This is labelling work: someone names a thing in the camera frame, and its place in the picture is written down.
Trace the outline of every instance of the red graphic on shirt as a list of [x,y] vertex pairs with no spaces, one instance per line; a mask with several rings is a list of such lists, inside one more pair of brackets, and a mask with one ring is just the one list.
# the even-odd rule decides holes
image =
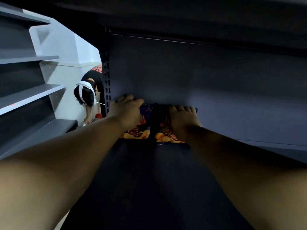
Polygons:
[[97,65],[94,68],[92,68],[91,70],[102,73],[102,65],[101,64]]

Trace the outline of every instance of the chip bag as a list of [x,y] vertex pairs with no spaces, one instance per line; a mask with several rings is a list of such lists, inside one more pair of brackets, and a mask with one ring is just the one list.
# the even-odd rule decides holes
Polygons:
[[133,129],[125,131],[121,135],[121,138],[124,139],[147,139],[150,134],[150,114],[153,110],[152,104],[143,104],[140,106],[140,113],[142,119],[140,123]]
[[157,145],[168,143],[184,143],[183,141],[177,139],[177,137],[171,130],[171,118],[168,106],[158,105],[156,108],[158,108],[158,115],[160,121],[159,132],[155,135]]

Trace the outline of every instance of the black hair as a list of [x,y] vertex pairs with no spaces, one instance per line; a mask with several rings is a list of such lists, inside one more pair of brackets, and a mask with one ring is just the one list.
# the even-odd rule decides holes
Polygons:
[[[91,84],[93,90],[95,91],[96,90],[96,83],[91,81],[91,80],[87,80],[87,82]],[[91,91],[91,89],[86,88],[85,86],[83,86],[83,88],[82,88],[82,98],[85,101],[85,104],[81,100],[80,95],[79,95],[79,85],[77,85],[77,87],[74,89],[74,95],[81,105],[83,105],[83,106],[85,104],[88,105],[88,106],[94,105],[94,94]]]

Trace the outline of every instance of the white headband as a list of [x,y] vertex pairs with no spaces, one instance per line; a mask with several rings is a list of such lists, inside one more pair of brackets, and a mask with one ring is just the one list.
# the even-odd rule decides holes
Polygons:
[[79,96],[80,96],[80,99],[85,103],[85,101],[83,100],[83,97],[82,97],[82,89],[83,89],[83,86],[85,86],[86,88],[89,88],[92,92],[93,92],[93,95],[94,95],[94,105],[96,105],[96,103],[99,103],[99,104],[102,104],[100,102],[97,102],[96,101],[96,94],[92,88],[92,85],[87,82],[87,81],[80,81],[77,86],[79,86]]

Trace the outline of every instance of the empty shelf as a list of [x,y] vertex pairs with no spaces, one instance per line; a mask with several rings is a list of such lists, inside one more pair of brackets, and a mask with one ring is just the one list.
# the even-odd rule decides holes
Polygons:
[[65,88],[64,85],[43,84],[0,98],[0,115]]
[[0,64],[12,64],[29,61],[41,61],[41,60],[55,60],[59,59],[59,56],[31,56],[31,57],[20,57],[20,58],[7,58],[0,59]]
[[25,140],[23,140],[13,148],[11,148],[9,151],[1,155],[0,159],[3,159],[16,152],[19,152],[25,148],[42,143],[54,137],[63,135],[76,123],[77,123],[76,120],[54,119],[48,124],[46,124],[44,127],[42,127],[41,129],[37,130],[32,135],[27,137]]
[[36,16],[25,14],[16,10],[7,9],[0,6],[0,15],[28,22],[30,26],[50,24],[49,20],[42,19]]

